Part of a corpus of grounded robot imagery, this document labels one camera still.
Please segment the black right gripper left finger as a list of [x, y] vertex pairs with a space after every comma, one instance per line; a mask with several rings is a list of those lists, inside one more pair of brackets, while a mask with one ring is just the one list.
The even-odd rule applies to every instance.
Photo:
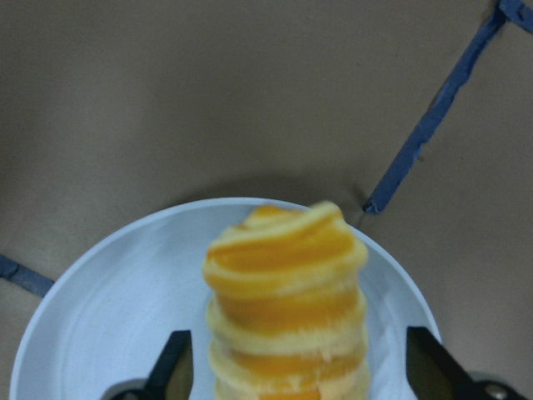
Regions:
[[188, 399], [193, 376], [191, 331], [174, 331], [147, 378], [116, 383], [104, 392], [101, 399]]

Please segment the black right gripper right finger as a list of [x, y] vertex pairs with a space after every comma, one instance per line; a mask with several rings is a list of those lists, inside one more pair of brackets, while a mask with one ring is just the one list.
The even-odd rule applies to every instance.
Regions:
[[418, 399], [523, 399], [513, 387], [475, 380], [426, 327], [406, 330], [406, 378]]

